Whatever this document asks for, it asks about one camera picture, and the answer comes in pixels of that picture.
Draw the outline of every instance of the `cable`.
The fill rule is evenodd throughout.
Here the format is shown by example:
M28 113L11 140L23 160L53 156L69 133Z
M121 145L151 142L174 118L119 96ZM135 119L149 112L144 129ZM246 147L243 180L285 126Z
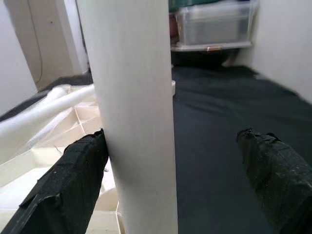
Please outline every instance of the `cable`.
M36 36L36 41L37 41L37 46L38 46L38 50L39 50L39 56L40 56L40 61L41 61L41 72L40 72L40 78L39 80L35 81L35 84L37 84L41 79L42 79L42 71L43 71L43 65L42 65L42 56L41 56L41 50L40 50L40 46L39 46L39 40L38 40L38 36L37 36L37 32L36 32L36 27L35 27L35 23L34 23L34 18L33 18L33 13L31 11L31 7L29 4L29 0L27 0L27 4L28 4L28 8L30 11L30 17L31 17L31 22L33 23L33 28L35 31L35 36Z

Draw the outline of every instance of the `white tube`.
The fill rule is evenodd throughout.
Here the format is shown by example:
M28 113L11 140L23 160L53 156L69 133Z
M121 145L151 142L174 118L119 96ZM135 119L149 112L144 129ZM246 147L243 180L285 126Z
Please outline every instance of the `white tube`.
M168 0L78 0L127 234L177 234Z
M94 94L94 86L82 88L0 123L0 164L14 153L60 112Z

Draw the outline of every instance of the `white pipe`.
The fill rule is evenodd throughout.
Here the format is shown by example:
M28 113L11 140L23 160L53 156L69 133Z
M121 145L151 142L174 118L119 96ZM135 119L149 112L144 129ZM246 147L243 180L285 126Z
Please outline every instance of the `white pipe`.
M127 234L177 234L168 0L78 0Z
M0 123L0 164L11 159L17 150L60 112L94 94L94 86L82 88L46 105Z

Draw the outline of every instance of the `white cylinder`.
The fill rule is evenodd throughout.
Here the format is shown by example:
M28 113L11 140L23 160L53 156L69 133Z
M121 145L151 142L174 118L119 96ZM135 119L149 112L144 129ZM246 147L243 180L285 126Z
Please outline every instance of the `white cylinder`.
M167 0L78 0L127 234L177 234Z

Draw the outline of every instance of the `clear plastic container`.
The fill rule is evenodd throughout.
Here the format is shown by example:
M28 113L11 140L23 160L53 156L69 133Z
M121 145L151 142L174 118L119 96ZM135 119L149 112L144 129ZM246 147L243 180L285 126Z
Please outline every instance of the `clear plastic container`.
M249 42L256 1L221 1L180 8L181 46Z

